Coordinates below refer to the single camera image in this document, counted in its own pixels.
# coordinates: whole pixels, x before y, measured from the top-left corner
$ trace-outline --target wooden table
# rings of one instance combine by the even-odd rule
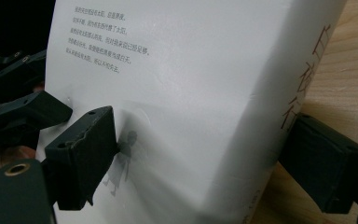
[[[358,0],[348,0],[302,108],[358,143]],[[323,214],[278,164],[252,223],[350,224],[357,215],[357,204],[348,215]]]

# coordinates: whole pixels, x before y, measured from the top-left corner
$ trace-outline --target wooden surface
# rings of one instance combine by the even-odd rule
[[[302,111],[358,143],[358,0],[348,0],[327,46]],[[277,165],[253,224],[352,224],[348,215],[323,214],[310,196]]]

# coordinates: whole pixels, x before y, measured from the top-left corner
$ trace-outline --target white book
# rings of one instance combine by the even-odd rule
[[[57,0],[46,91],[121,152],[64,223],[250,223],[345,0]]]

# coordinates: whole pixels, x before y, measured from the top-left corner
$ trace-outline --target metal screw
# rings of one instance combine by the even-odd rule
[[[25,173],[27,170],[29,170],[30,167],[31,165],[29,163],[20,163],[8,168],[5,171],[5,175],[6,176],[20,175],[22,173]]]

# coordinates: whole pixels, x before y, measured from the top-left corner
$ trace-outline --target book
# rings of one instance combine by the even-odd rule
[[[120,153],[59,223],[250,223],[344,8],[337,1],[63,1],[46,91],[114,108]]]

